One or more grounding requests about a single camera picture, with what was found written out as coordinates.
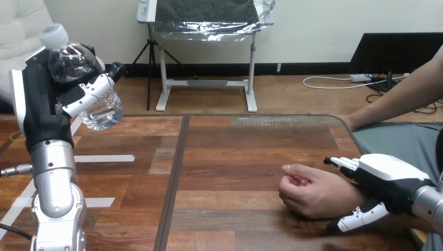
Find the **bottle cap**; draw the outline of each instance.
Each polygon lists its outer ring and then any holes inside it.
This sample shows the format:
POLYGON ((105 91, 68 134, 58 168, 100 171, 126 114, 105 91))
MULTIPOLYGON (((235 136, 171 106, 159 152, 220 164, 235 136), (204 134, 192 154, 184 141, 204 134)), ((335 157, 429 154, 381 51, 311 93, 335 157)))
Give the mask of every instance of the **bottle cap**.
POLYGON ((56 50, 69 42, 69 36, 61 24, 52 24, 39 33, 39 38, 48 50, 56 50))

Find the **white wall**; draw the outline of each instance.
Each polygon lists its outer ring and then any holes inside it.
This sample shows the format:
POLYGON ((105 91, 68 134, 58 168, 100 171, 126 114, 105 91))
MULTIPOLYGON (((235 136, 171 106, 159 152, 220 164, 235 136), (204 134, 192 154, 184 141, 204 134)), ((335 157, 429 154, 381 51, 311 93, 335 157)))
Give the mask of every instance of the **white wall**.
MULTIPOLYGON (((259 63, 348 62, 365 32, 443 31, 442 0, 276 1, 275 25, 257 36, 259 63)), ((96 47, 105 63, 132 63, 148 38, 147 26, 136 20, 137 0, 44 2, 53 21, 73 41, 96 47)), ((165 45, 183 63, 249 61, 249 42, 165 45)), ((147 63, 146 53, 139 62, 147 63)))

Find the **human hand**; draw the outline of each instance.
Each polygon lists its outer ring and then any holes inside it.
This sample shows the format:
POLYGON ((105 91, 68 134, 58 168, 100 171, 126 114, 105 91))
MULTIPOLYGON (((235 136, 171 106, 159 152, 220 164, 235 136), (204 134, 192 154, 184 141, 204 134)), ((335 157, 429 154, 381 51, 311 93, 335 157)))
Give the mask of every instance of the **human hand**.
POLYGON ((355 210, 366 198, 338 175, 296 164, 283 166, 278 191, 284 204, 311 218, 336 218, 355 210))

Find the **white chair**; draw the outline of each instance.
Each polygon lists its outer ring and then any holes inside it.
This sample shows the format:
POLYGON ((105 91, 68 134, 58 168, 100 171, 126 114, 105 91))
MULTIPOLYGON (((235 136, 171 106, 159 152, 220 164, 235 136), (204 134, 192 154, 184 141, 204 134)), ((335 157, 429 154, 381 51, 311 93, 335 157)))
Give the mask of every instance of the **white chair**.
POLYGON ((9 70, 23 70, 25 59, 43 45, 39 32, 52 24, 43 0, 0 0, 0 101, 12 103, 9 70))

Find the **robotic arm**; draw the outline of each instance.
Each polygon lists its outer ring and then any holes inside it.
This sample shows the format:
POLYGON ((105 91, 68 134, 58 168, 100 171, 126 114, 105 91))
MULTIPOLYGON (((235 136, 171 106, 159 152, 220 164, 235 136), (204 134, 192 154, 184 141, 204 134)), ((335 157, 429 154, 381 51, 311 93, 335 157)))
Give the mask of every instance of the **robotic arm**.
POLYGON ((443 234, 443 183, 393 156, 367 154, 360 159, 326 158, 349 179, 362 185, 374 199, 328 226, 329 233, 347 232, 389 213, 407 213, 429 222, 443 234))
POLYGON ((5 169, 2 176, 33 173, 38 194, 31 206, 36 221, 31 251, 84 251, 86 204, 77 184, 70 120, 105 94, 125 68, 113 63, 63 90, 51 79, 47 60, 48 52, 40 50, 23 71, 10 72, 14 108, 32 164, 5 169))

